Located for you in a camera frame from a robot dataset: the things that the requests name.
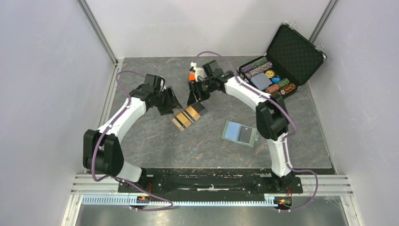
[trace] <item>wire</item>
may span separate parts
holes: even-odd
[[[142,76],[142,77],[145,78],[145,75],[140,74],[140,73],[135,72],[135,71],[121,71],[121,72],[119,72],[119,73],[116,75],[116,82],[117,82],[117,84],[119,85],[119,87],[123,90],[123,92],[127,95],[127,97],[128,97],[128,104],[122,109],[122,111],[121,111],[119,114],[117,114],[117,115],[115,116],[115,118],[110,122],[110,124],[104,129],[104,131],[103,131],[102,134],[100,135],[100,137],[99,137],[99,139],[98,139],[98,141],[97,141],[97,143],[96,143],[96,145],[95,145],[95,147],[94,147],[93,157],[92,157],[92,160],[91,160],[91,176],[92,176],[93,180],[96,181],[96,182],[99,182],[99,181],[103,180],[104,178],[108,177],[108,175],[105,175],[105,176],[103,176],[103,177],[101,177],[101,178],[97,178],[97,177],[96,177],[95,164],[96,164],[97,152],[98,152],[98,149],[100,148],[100,143],[101,143],[101,141],[103,140],[105,134],[106,134],[106,133],[109,131],[109,129],[113,126],[113,124],[114,124],[114,123],[119,119],[119,117],[121,117],[121,115],[123,115],[123,113],[128,109],[127,107],[130,106],[131,101],[132,101],[132,100],[131,100],[130,93],[128,92],[128,90],[127,90],[127,89],[120,83],[120,81],[119,81],[120,75],[121,75],[122,73],[127,73],[127,72],[129,72],[129,73],[134,73],[134,74],[140,75],[140,76]],[[147,212],[148,212],[148,211],[158,211],[158,210],[167,210],[167,209],[170,209],[170,208],[173,207],[172,201],[167,200],[167,199],[164,199],[164,198],[159,197],[159,196],[157,196],[157,195],[151,194],[151,193],[149,193],[149,192],[146,192],[145,190],[143,190],[142,188],[140,188],[139,186],[137,186],[136,184],[134,184],[134,183],[131,182],[131,181],[128,181],[128,180],[124,180],[124,181],[125,181],[127,184],[129,184],[129,185],[131,185],[132,187],[134,187],[135,189],[137,189],[138,191],[140,191],[140,192],[142,192],[142,193],[145,193],[145,194],[149,195],[150,197],[153,197],[153,198],[155,198],[155,199],[159,199],[159,200],[162,200],[162,201],[165,201],[165,202],[170,203],[169,206],[165,206],[165,207],[154,208],[154,209],[140,209],[140,210],[137,209],[137,211],[147,211]]]
[[[116,178],[116,177],[115,177],[115,179],[117,179],[117,180],[119,180],[119,181],[123,181],[123,179],[121,179],[121,178]],[[159,208],[154,208],[154,209],[136,209],[136,211],[151,212],[151,211],[159,211],[159,210],[168,210],[168,209],[170,209],[170,208],[173,207],[173,202],[172,202],[172,201],[167,200],[167,199],[164,199],[164,198],[159,197],[159,196],[157,196],[157,195],[151,194],[150,192],[145,191],[144,189],[140,188],[138,185],[134,184],[134,183],[131,182],[131,181],[125,180],[125,182],[126,182],[128,185],[134,187],[134,188],[135,188],[136,190],[138,190],[139,192],[142,192],[142,193],[144,193],[144,194],[147,194],[148,196],[150,196],[150,197],[152,197],[152,198],[155,198],[155,199],[158,199],[158,200],[161,200],[161,201],[170,203],[170,205],[164,206],[164,207],[159,207]]]
[[[311,202],[313,202],[314,198],[316,197],[316,193],[317,193],[317,190],[318,190],[318,187],[319,187],[319,179],[318,179],[318,177],[317,177],[317,174],[316,174],[314,171],[312,171],[312,170],[310,170],[310,169],[307,169],[307,170],[306,170],[306,169],[304,169],[304,170],[303,170],[303,169],[302,169],[302,170],[298,170],[298,169],[297,169],[297,170],[296,170],[296,169],[293,169],[293,168],[289,165],[289,163],[288,163],[288,153],[287,153],[287,147],[286,147],[286,146],[287,146],[286,140],[287,140],[288,137],[290,137],[290,136],[292,136],[292,135],[294,135],[294,134],[297,133],[296,126],[295,126],[294,122],[292,121],[292,119],[289,117],[288,113],[287,113],[286,111],[284,111],[284,109],[283,109],[279,104],[277,104],[274,100],[272,100],[271,98],[269,98],[269,97],[267,97],[267,96],[261,94],[260,92],[258,92],[258,91],[257,91],[255,88],[253,88],[252,86],[247,85],[247,84],[238,76],[238,74],[237,74],[237,72],[235,71],[235,69],[234,69],[233,65],[231,64],[231,62],[230,62],[229,60],[227,60],[225,57],[223,57],[222,55],[220,55],[220,54],[218,54],[218,53],[216,53],[216,52],[213,52],[213,51],[209,51],[209,50],[202,51],[202,52],[200,52],[200,53],[198,53],[198,54],[196,55],[196,57],[195,57],[195,59],[194,59],[194,63],[198,60],[198,57],[200,57],[200,56],[201,56],[202,54],[204,54],[204,53],[210,53],[210,54],[216,55],[216,56],[220,57],[221,59],[223,59],[225,62],[227,62],[227,63],[230,65],[231,70],[232,70],[233,73],[234,73],[234,77],[235,77],[236,81],[239,83],[239,85],[241,85],[241,86],[247,88],[248,90],[252,91],[252,92],[255,93],[256,95],[261,96],[261,97],[265,98],[266,100],[268,100],[269,102],[271,102],[274,106],[276,106],[276,107],[281,111],[281,113],[283,113],[283,115],[285,116],[285,118],[286,118],[286,119],[288,120],[288,122],[292,125],[294,131],[293,131],[292,133],[286,134],[286,135],[283,137],[283,139],[282,139],[282,141],[283,141],[283,150],[284,150],[284,159],[285,159],[285,161],[286,161],[286,165],[287,165],[287,167],[288,167],[291,171],[293,171],[293,172],[295,172],[295,173],[311,173],[311,174],[313,174],[314,177],[315,177],[315,180],[316,180],[316,188],[314,189],[314,193],[313,193],[312,197],[311,197],[305,204],[303,204],[303,205],[301,205],[301,206],[298,206],[298,207],[295,207],[295,208],[293,208],[293,209],[291,209],[291,210],[282,210],[282,211],[283,211],[283,212],[291,212],[291,211],[295,211],[295,210],[300,210],[300,209],[306,207],[307,205],[309,205]]]
[[[283,205],[283,206],[285,206],[287,208],[291,208],[291,206],[288,206],[288,205],[284,204],[283,202],[281,203],[281,205]]]

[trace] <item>poker chip case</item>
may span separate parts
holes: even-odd
[[[254,83],[259,81],[259,77],[273,81],[269,85],[270,89],[263,89],[264,82],[261,88],[265,92],[273,91],[273,94],[277,87],[273,85],[279,84],[276,81],[288,79],[289,84],[286,85],[287,80],[284,80],[284,87],[282,87],[280,82],[278,90],[283,97],[288,97],[295,93],[299,86],[305,84],[326,59],[325,53],[292,29],[290,25],[283,23],[277,30],[266,53],[238,67],[237,72],[245,82],[257,89],[260,88]],[[274,72],[274,79],[270,78],[273,75],[270,71]]]

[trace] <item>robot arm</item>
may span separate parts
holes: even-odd
[[[120,142],[135,121],[156,106],[161,115],[173,113],[174,108],[182,106],[171,87],[165,88],[165,80],[159,76],[148,74],[144,84],[130,92],[123,106],[97,130],[87,130],[83,138],[83,166],[91,168],[93,152],[100,136],[109,128],[100,141],[103,148],[97,151],[95,169],[106,175],[137,182],[142,174],[138,166],[126,162],[123,158]]]
[[[196,72],[198,67],[192,67],[191,71]],[[259,133],[266,138],[271,154],[271,169],[272,176],[277,180],[277,187],[284,187],[292,181],[294,177],[293,172],[289,169],[287,164],[292,167],[287,153],[287,160],[285,160],[283,150],[283,137],[288,131],[288,121],[284,115],[271,104],[267,99],[256,95],[254,92],[248,90],[246,87],[240,85],[244,82],[241,78],[237,81],[232,72],[224,73],[219,68],[216,61],[211,61],[203,65],[207,77],[199,79],[199,76],[191,76],[195,79],[190,79],[190,97],[187,105],[191,105],[198,101],[209,99],[210,93],[216,90],[222,91],[226,94],[232,95],[241,100],[256,113],[256,127]],[[284,100],[280,94],[271,95],[260,92],[263,96],[269,97],[277,102],[285,111]]]

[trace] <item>gray wall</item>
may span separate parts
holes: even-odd
[[[342,0],[316,43],[311,79],[336,166],[366,226],[399,225],[399,1]]]
[[[60,225],[111,74],[76,1],[0,1],[0,225]]]
[[[309,37],[328,0],[87,0],[118,58],[263,54],[279,25]]]

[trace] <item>marble surface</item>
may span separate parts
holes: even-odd
[[[238,67],[255,56],[227,57]],[[200,57],[199,65],[216,59],[223,70],[231,70],[217,57]],[[193,57],[127,58],[122,70],[161,75],[185,108],[190,62]],[[144,79],[125,73],[121,83],[135,89]],[[113,115],[124,103],[126,95],[118,87],[111,108]],[[288,139],[291,162],[296,168],[331,168],[331,162],[309,88],[304,85],[285,99],[289,115],[298,133]],[[127,132],[121,142],[125,160],[140,167],[245,167],[270,168],[271,157],[263,137],[254,147],[247,147],[222,139],[227,120],[256,127],[255,113],[243,102],[222,92],[214,92],[203,104],[209,112],[181,132],[172,122],[174,115],[160,116],[156,108],[148,110]]]

